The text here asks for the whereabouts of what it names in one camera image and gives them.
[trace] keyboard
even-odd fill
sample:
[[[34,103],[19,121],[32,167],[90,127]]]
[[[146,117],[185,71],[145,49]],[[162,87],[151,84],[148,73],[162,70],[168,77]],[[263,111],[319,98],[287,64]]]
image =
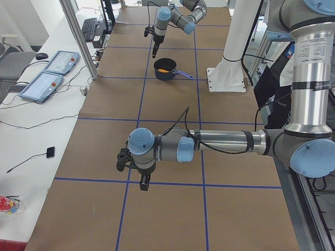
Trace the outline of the keyboard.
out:
[[[82,33],[84,35],[86,42],[93,41],[96,23],[97,23],[96,17],[84,20]]]

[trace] saucepan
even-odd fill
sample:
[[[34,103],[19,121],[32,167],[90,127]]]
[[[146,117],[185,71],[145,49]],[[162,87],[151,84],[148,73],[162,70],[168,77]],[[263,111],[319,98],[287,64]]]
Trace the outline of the saucepan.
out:
[[[155,68],[155,76],[156,78],[167,81],[174,78],[175,75],[180,74],[184,77],[187,77],[189,79],[194,79],[193,76],[176,70],[177,63],[173,59],[169,58],[162,58],[158,59],[154,64],[153,67]]]

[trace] computer mouse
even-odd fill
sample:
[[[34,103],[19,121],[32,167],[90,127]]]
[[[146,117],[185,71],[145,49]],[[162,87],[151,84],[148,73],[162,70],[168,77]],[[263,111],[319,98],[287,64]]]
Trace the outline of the computer mouse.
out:
[[[42,60],[42,59],[47,59],[49,56],[46,53],[37,53],[35,56],[36,60]]]

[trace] red object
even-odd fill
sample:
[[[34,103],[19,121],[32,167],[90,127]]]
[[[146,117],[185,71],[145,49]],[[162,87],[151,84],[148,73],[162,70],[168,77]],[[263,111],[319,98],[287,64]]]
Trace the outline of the red object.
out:
[[[14,242],[0,239],[0,251],[24,251],[26,246],[26,242]]]
[[[0,196],[0,212],[9,212],[16,205],[14,200]]]

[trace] white desk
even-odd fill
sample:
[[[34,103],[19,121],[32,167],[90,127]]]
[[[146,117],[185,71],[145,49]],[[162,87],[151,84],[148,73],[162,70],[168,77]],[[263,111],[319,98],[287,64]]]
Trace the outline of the white desk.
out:
[[[77,13],[80,26],[84,19],[93,16],[95,14],[91,9],[80,10]],[[91,43],[87,45],[93,55],[95,49]],[[65,18],[59,23],[40,52],[47,53],[51,58],[58,50],[80,52]],[[29,82],[45,65],[41,63],[27,68],[19,81]],[[64,78],[63,83],[69,81],[84,65],[84,60],[80,58],[74,69]],[[42,105],[30,103],[16,108],[2,109],[0,110],[0,121],[30,127],[53,118],[76,115],[85,100],[79,88],[87,85],[86,81],[89,77],[87,68],[83,69],[79,77],[71,82],[71,88],[68,91],[53,95]],[[15,94],[9,94],[4,103],[9,103],[14,96]],[[25,102],[27,101],[15,97],[10,106]],[[76,118],[66,118],[30,130],[17,129],[0,123],[2,156],[0,195],[20,195],[19,199],[26,205],[26,211],[21,215],[0,213],[0,239],[20,242],[27,242],[30,239],[75,123]],[[10,173],[6,173],[7,170],[27,158],[45,153],[46,149],[51,146],[55,146],[54,158],[46,159],[45,155],[32,158]]]

